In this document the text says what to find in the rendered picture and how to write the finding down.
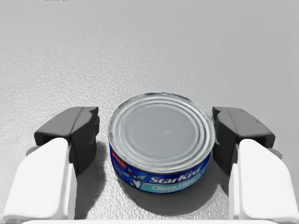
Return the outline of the blue flat can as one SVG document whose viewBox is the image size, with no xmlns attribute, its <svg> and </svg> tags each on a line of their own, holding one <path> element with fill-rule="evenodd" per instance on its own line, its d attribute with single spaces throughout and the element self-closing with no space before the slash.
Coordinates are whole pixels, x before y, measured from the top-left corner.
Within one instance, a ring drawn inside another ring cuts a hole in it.
<svg viewBox="0 0 299 224">
<path fill-rule="evenodd" d="M 167 92 L 124 101 L 108 125 L 110 158 L 131 187 L 170 194 L 204 174 L 215 144 L 212 119 L 188 98 Z"/>
</svg>

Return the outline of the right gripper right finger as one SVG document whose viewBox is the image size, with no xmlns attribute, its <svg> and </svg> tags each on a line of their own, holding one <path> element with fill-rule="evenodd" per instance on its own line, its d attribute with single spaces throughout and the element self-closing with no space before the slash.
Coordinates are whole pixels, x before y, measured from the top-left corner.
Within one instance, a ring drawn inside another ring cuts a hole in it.
<svg viewBox="0 0 299 224">
<path fill-rule="evenodd" d="M 275 134 L 249 112 L 213 107 L 213 158 L 229 176 L 229 218 L 299 221 L 290 172 Z"/>
</svg>

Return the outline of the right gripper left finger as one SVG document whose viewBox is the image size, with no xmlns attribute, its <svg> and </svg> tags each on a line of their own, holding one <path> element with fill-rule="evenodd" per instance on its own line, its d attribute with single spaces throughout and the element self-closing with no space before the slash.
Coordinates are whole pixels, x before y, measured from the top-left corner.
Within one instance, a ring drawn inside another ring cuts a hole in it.
<svg viewBox="0 0 299 224">
<path fill-rule="evenodd" d="M 71 107 L 35 131 L 37 148 L 16 170 L 5 221 L 74 218 L 77 177 L 96 156 L 98 113 L 96 106 Z"/>
</svg>

